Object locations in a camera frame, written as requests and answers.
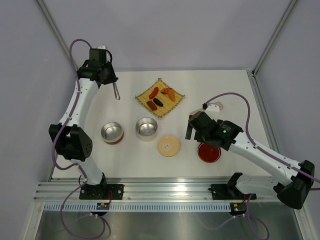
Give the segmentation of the black sea cucumber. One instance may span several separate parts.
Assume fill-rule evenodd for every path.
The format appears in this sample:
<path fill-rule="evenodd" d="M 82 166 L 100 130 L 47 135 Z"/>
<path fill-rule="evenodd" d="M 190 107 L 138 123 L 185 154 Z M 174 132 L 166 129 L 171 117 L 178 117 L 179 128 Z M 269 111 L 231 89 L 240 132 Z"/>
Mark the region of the black sea cucumber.
<path fill-rule="evenodd" d="M 154 98 L 153 102 L 159 107 L 163 107 L 164 106 L 164 104 L 158 98 Z"/>

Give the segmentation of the red sausage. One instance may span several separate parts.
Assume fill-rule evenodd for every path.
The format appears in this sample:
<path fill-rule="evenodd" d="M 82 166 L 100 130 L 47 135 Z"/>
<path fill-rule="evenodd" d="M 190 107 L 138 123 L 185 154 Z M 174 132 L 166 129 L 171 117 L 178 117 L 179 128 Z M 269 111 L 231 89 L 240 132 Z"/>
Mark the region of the red sausage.
<path fill-rule="evenodd" d="M 158 94 L 159 88 L 155 87 L 149 95 L 149 99 L 153 99 Z"/>

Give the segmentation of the metal serving tongs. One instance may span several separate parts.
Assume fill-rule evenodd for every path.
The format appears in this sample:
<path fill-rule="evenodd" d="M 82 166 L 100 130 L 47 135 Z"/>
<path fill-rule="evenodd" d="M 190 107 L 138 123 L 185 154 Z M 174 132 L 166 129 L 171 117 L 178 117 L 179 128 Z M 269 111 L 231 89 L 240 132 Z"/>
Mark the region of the metal serving tongs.
<path fill-rule="evenodd" d="M 120 93 L 119 93 L 119 90 L 118 90 L 118 87 L 117 87 L 117 83 L 114 82 L 112 84 L 112 87 L 113 87 L 113 92 L 114 92 L 114 97 L 117 101 L 119 101 L 121 99 L 121 96 L 120 96 Z"/>

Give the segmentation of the dark red meat slice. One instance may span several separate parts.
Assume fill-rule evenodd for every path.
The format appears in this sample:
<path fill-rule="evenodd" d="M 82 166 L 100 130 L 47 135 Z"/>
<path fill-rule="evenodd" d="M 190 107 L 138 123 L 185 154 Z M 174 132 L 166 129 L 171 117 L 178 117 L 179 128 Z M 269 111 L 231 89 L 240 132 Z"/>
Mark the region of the dark red meat slice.
<path fill-rule="evenodd" d="M 158 109 L 153 101 L 148 101 L 146 104 L 152 111 L 156 111 Z"/>

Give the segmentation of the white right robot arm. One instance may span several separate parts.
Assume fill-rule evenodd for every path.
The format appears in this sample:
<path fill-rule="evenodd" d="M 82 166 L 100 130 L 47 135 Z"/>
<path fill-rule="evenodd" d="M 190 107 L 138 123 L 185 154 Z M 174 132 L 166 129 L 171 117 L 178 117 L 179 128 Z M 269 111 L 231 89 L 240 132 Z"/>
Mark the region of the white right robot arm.
<path fill-rule="evenodd" d="M 312 162 L 298 162 L 264 145 L 254 144 L 240 126 L 227 120 L 214 120 L 204 111 L 189 116 L 187 140 L 192 132 L 197 142 L 237 154 L 270 174 L 270 177 L 254 179 L 241 172 L 234 173 L 226 184 L 230 197 L 235 199 L 250 194 L 274 196 L 292 209 L 303 207 L 315 181 Z"/>

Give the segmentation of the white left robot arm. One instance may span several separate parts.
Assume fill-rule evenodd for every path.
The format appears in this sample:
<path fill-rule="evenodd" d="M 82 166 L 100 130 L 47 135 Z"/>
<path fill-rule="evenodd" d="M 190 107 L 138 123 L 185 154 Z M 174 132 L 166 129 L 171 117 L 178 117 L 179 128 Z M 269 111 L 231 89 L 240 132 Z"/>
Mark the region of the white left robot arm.
<path fill-rule="evenodd" d="M 113 56 L 106 46 L 89 50 L 89 58 L 75 72 L 75 88 L 68 107 L 57 124 L 49 126 L 54 166 L 66 171 L 76 167 L 84 179 L 84 189 L 97 199 L 108 194 L 106 178 L 91 157 L 93 141 L 85 132 L 87 114 L 102 85 L 117 82 Z"/>

